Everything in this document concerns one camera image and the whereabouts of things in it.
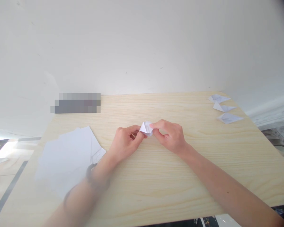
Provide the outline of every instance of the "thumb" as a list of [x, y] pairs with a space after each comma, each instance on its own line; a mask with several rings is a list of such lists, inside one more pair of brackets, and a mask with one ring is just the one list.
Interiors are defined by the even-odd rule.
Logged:
[[159, 129], [154, 129], [152, 133], [156, 137], [156, 139], [160, 142], [160, 144], [165, 143], [165, 137], [160, 133]]
[[144, 139], [144, 134], [143, 132], [139, 131], [137, 133], [136, 138], [133, 140], [133, 144], [138, 147], [140, 143], [143, 141], [143, 139]]

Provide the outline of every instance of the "paper origami piece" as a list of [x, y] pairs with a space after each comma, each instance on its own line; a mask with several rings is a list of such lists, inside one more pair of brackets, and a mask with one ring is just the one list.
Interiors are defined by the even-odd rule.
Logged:
[[225, 96], [221, 96], [221, 95], [212, 95], [212, 96], [209, 96], [208, 98], [210, 101], [212, 102], [218, 102], [218, 103], [221, 103], [221, 102], [224, 102], [226, 100], [229, 100], [230, 98], [227, 98]]
[[230, 106], [221, 106], [218, 102], [215, 102], [214, 109], [220, 110], [222, 112], [228, 112], [232, 109], [235, 109], [236, 107], [230, 107]]
[[229, 123], [232, 123], [232, 122], [235, 122], [235, 121], [242, 120], [244, 118], [238, 117], [238, 116], [233, 115], [231, 113], [224, 113], [220, 117], [218, 117], [217, 119], [219, 119], [220, 121], [222, 121], [225, 124], [229, 124]]
[[87, 167], [105, 153], [89, 126], [77, 128], [46, 143], [35, 179], [46, 182], [63, 199], [85, 177]]
[[139, 131], [143, 132], [147, 136], [151, 136], [154, 129], [149, 126], [150, 124], [150, 121], [143, 121]]

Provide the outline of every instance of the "finger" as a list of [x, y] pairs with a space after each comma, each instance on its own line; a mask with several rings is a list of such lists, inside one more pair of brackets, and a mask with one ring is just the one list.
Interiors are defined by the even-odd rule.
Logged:
[[129, 127], [126, 128], [126, 132], [127, 132], [128, 134], [133, 134], [133, 133], [135, 133], [136, 131], [138, 132], [140, 128], [141, 128], [141, 126], [132, 125], [132, 126], [129, 126]]
[[149, 125], [153, 129], [164, 129], [168, 134], [173, 132], [173, 123], [166, 120], [159, 120], [156, 123]]
[[139, 132], [139, 130], [136, 130], [134, 132], [132, 132], [132, 134], [137, 134]]
[[137, 133], [137, 137], [134, 139], [133, 143], [134, 145], [138, 148], [138, 146], [140, 145], [140, 143], [143, 141], [144, 139], [144, 134], [143, 132], [138, 132]]
[[160, 142], [160, 144], [165, 144], [166, 142], [166, 138], [164, 135], [162, 135], [160, 132], [159, 132], [159, 129], [154, 129], [152, 131], [153, 135], [156, 137], [156, 139]]

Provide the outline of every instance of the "wood grain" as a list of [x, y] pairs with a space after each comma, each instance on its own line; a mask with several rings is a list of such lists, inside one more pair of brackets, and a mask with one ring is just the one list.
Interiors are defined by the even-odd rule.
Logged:
[[[145, 120], [179, 123], [186, 141], [202, 155], [268, 205], [284, 204], [284, 158], [240, 108], [231, 113], [244, 120], [229, 125], [217, 120], [222, 112], [208, 100], [215, 93], [102, 96], [99, 114], [56, 114], [6, 202], [0, 226], [40, 226], [61, 202], [46, 183], [34, 180], [38, 157], [48, 140], [89, 125], [108, 150], [118, 127], [141, 125]], [[237, 106], [232, 100], [223, 104]], [[185, 163], [150, 137], [118, 166], [87, 226], [141, 226], [222, 213]]]

